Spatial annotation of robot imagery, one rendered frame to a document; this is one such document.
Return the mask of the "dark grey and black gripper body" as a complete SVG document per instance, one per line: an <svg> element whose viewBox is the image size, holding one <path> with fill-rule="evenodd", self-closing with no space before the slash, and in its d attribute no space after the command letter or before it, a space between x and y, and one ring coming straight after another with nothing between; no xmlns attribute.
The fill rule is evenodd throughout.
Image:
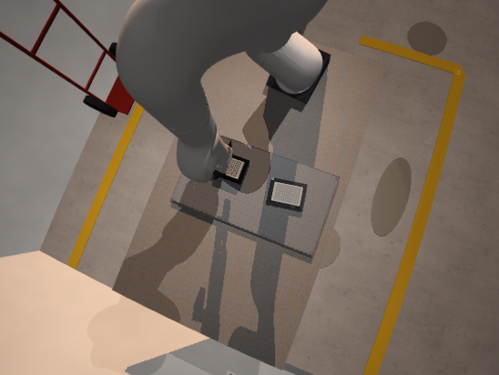
<svg viewBox="0 0 499 375"><path fill-rule="evenodd" d="M228 159L223 164L216 165L216 167L215 167L215 170L217 170L218 172L223 173L223 174L227 171L228 166L229 166L229 162L230 162L232 155L233 155L233 150L227 145L226 145L226 147L228 148L228 151L229 151Z"/></svg>

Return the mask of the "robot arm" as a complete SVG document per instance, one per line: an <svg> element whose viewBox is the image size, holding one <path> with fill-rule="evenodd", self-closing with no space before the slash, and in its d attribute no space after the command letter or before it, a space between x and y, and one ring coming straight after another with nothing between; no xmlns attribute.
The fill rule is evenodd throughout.
<svg viewBox="0 0 499 375"><path fill-rule="evenodd" d="M133 3L117 40L117 73L134 100L178 138L178 168L185 177L206 183L229 156L200 82L204 73L245 51L283 91L306 91L321 72L322 57L297 31L327 1Z"/></svg>

